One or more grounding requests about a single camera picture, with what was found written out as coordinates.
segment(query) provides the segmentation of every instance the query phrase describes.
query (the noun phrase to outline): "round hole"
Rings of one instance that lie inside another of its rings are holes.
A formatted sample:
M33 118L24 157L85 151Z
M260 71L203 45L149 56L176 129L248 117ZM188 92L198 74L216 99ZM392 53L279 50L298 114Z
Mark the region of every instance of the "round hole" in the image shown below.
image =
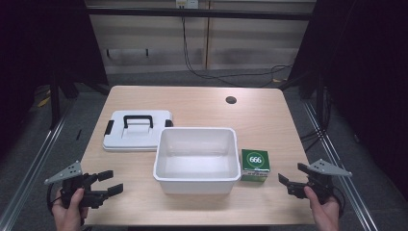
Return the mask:
M225 101L227 101L229 104L235 104L237 103L237 98L234 96L228 96L226 97Z

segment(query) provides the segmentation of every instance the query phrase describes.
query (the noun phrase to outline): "wooden table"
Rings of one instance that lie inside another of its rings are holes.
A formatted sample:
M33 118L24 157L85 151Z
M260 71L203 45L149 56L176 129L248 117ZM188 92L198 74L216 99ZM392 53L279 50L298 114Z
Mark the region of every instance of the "wooden table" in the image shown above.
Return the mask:
M235 104L226 102L234 96ZM174 126L231 127L238 149L269 154L265 183L239 181L227 195L169 195L153 178L155 152L106 152L103 138L114 111L169 110ZM123 183L124 192L89 210L88 225L273 225L313 223L309 200L288 195L278 173L306 182L297 163L308 164L280 90L183 87L114 87L90 138L82 169L111 169L115 177L93 184L106 190Z

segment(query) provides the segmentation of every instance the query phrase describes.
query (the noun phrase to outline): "label on box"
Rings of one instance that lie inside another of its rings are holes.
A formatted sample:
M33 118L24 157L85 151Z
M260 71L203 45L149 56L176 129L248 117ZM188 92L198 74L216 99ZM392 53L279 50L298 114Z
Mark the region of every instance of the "label on box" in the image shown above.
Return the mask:
M242 150L242 181L264 182L270 173L267 151Z

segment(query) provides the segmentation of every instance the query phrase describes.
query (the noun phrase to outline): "white container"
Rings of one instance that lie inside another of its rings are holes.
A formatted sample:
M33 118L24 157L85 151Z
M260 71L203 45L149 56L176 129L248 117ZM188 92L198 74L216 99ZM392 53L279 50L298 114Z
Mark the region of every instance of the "white container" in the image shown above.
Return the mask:
M241 177L235 131L211 127L165 128L153 175L165 193L230 193Z

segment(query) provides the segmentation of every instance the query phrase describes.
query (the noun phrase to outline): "black handle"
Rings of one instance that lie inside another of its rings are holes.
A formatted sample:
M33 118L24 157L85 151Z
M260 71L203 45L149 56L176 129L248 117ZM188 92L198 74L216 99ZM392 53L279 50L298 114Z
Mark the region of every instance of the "black handle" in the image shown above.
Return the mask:
M128 119L149 119L150 128L153 128L153 117L152 117L152 115L125 115L123 117L123 122L125 123L125 128L128 128L128 124L127 124Z

